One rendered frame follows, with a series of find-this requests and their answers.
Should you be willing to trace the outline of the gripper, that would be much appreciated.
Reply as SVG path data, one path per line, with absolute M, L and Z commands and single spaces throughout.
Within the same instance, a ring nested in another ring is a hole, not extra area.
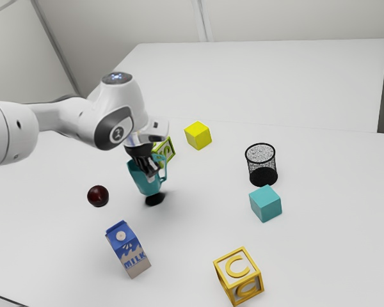
M 144 143 L 138 146 L 125 145 L 124 148 L 135 164 L 144 172 L 147 182 L 153 182 L 161 170 L 161 165 L 154 160 L 154 156 L 151 154 L 153 144 Z

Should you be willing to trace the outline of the teal faceted mug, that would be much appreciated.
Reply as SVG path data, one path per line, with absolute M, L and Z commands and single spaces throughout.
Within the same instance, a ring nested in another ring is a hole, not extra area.
M 163 162 L 164 163 L 164 176 L 160 177 L 159 172 L 157 172 L 151 179 L 148 179 L 146 174 L 142 172 L 142 170 L 137 167 L 136 163 L 133 160 L 127 162 L 127 168 L 129 173 L 134 180 L 137 188 L 140 193 L 145 196 L 152 196 L 157 194 L 163 182 L 167 179 L 167 169 L 166 169 L 166 157 L 164 155 L 152 154 L 152 158 L 154 162 Z

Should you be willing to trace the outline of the green letter block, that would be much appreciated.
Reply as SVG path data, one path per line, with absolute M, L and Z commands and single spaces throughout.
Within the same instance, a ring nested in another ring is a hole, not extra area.
M 166 162 L 169 162 L 175 156 L 175 149 L 173 147 L 171 137 L 168 136 L 162 142 L 154 142 L 152 153 L 164 155 L 166 157 Z

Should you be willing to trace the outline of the yellow cube block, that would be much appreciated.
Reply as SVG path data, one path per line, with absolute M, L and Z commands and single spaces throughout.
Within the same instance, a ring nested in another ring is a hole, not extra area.
M 187 142 L 196 150 L 201 150 L 212 143 L 208 126 L 196 121 L 184 129 Z

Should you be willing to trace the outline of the dark red ball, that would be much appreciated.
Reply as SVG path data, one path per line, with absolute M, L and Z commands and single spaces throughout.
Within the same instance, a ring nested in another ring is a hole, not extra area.
M 109 201 L 109 191 L 103 185 L 95 185 L 87 192 L 87 200 L 94 207 L 103 207 Z

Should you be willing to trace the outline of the blue milk carton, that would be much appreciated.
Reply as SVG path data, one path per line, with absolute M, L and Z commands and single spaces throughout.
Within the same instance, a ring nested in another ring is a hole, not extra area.
M 138 237 L 124 220 L 108 228 L 105 236 L 131 279 L 151 267 Z

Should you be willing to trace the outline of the black mesh pen holder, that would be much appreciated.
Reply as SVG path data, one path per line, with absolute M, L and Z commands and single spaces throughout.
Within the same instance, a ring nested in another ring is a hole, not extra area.
M 250 182 L 257 187 L 273 185 L 278 180 L 276 150 L 268 143 L 250 145 L 244 153 Z

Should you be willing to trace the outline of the teal cube block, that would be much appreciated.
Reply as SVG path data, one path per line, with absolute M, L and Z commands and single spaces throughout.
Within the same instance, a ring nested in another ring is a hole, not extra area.
M 270 185 L 265 185 L 249 194 L 250 206 L 262 223 L 282 214 L 279 195 Z

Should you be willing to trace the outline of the yellow letter block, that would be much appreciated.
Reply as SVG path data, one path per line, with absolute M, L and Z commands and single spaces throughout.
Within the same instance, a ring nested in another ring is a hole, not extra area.
M 262 273 L 244 246 L 215 259 L 213 265 L 233 307 L 264 291 Z

